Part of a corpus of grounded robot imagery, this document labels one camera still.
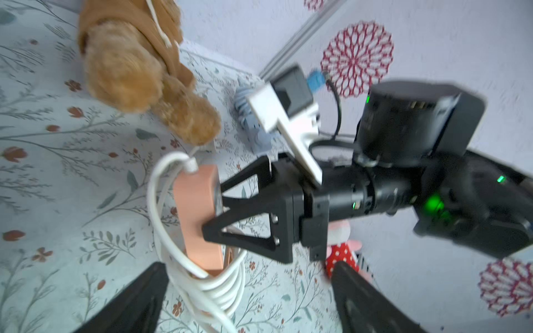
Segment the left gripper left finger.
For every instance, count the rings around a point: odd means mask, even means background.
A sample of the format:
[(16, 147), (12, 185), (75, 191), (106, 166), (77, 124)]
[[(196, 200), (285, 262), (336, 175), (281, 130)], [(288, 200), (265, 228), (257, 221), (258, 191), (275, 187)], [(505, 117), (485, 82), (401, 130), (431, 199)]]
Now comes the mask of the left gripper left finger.
[(155, 332), (168, 284), (166, 265), (153, 263), (75, 333)]

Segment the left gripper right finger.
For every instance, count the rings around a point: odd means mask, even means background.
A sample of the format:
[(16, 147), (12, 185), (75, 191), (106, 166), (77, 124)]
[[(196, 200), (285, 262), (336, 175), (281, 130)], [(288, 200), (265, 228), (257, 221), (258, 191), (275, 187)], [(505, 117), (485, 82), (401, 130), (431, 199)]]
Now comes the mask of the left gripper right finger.
[(424, 332), (347, 263), (336, 263), (331, 283), (344, 332)]

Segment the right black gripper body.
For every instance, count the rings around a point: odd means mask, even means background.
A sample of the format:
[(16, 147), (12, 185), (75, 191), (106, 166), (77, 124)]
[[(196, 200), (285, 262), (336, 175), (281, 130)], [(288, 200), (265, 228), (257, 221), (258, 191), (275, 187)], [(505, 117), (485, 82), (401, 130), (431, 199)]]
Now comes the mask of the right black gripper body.
[(317, 185), (290, 155), (279, 155), (271, 165), (278, 190), (286, 199), (287, 212), (269, 215), (271, 226), (289, 231), (288, 245), (299, 243), (312, 262), (326, 259), (328, 226), (344, 219), (395, 214), (416, 201), (416, 169), (364, 167), (357, 164), (329, 166)]

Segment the pink power strip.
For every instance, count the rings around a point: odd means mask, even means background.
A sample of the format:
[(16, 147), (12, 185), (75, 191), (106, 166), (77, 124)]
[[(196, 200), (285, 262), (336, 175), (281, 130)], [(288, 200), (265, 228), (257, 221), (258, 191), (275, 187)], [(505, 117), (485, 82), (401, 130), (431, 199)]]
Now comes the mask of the pink power strip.
[(188, 259), (210, 275), (223, 271), (222, 246), (203, 237), (205, 223), (223, 212), (219, 169), (201, 165), (196, 172), (180, 172), (173, 183), (173, 196)]

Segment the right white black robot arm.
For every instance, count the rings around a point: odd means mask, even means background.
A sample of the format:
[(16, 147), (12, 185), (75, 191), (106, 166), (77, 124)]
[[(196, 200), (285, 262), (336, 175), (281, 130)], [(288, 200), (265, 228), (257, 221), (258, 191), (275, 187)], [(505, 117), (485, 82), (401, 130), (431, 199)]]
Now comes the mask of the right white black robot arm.
[(353, 142), (296, 130), (277, 112), (295, 91), (269, 83), (249, 97), (265, 130), (291, 153), (258, 158), (222, 183), (256, 176), (249, 198), (224, 197), (227, 211), (202, 227), (206, 241), (291, 263), (300, 243), (326, 258), (330, 223), (414, 208), (420, 236), (448, 239), (502, 259), (532, 245), (532, 178), (468, 150), (484, 101), (449, 84), (393, 80), (374, 85)]

